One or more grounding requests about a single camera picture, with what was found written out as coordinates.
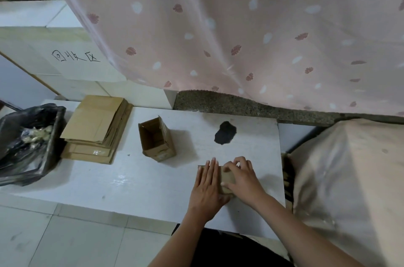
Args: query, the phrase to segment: beige fabric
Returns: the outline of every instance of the beige fabric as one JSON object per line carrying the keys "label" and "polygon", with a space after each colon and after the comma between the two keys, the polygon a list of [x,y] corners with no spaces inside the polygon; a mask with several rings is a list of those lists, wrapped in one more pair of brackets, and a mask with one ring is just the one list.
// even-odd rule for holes
{"label": "beige fabric", "polygon": [[404,0],[66,1],[139,84],[404,116]]}
{"label": "beige fabric", "polygon": [[338,122],[292,154],[294,212],[366,266],[403,266],[404,126]]}

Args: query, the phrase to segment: left hand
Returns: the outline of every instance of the left hand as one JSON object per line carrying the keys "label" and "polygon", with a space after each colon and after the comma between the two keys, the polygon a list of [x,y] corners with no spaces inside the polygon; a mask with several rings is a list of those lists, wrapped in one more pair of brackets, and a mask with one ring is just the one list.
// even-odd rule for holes
{"label": "left hand", "polygon": [[212,220],[231,198],[230,195],[219,193],[219,170],[216,158],[212,158],[211,162],[206,161],[205,167],[198,167],[187,214],[197,217],[203,225]]}

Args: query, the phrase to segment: person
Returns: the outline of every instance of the person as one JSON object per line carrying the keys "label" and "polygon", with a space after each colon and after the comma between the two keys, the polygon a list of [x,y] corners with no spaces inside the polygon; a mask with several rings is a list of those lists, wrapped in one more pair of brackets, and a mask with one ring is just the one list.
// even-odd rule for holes
{"label": "person", "polygon": [[[222,183],[222,186],[264,218],[296,266],[363,267],[268,195],[258,181],[251,161],[236,157],[233,162],[227,162],[225,168],[234,173],[235,184]],[[207,161],[205,167],[198,167],[184,219],[149,267],[293,266],[250,238],[204,229],[205,224],[230,200],[229,195],[219,193],[219,170],[215,158]]]}

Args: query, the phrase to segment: tile floor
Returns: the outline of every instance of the tile floor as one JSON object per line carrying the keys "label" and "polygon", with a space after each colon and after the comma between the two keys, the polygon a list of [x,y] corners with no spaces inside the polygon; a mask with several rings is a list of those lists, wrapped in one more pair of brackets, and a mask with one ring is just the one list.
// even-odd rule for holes
{"label": "tile floor", "polygon": [[[174,227],[0,193],[0,266],[147,266]],[[287,258],[279,241],[251,238]]]}

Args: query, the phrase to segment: forearm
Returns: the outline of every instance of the forearm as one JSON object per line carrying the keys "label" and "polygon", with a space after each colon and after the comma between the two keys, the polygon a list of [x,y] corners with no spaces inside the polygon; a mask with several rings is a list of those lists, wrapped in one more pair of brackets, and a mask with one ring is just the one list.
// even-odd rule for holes
{"label": "forearm", "polygon": [[189,267],[204,225],[197,215],[187,213],[149,267]]}
{"label": "forearm", "polygon": [[276,199],[262,196],[253,208],[265,219],[299,267],[363,267],[295,218]]}

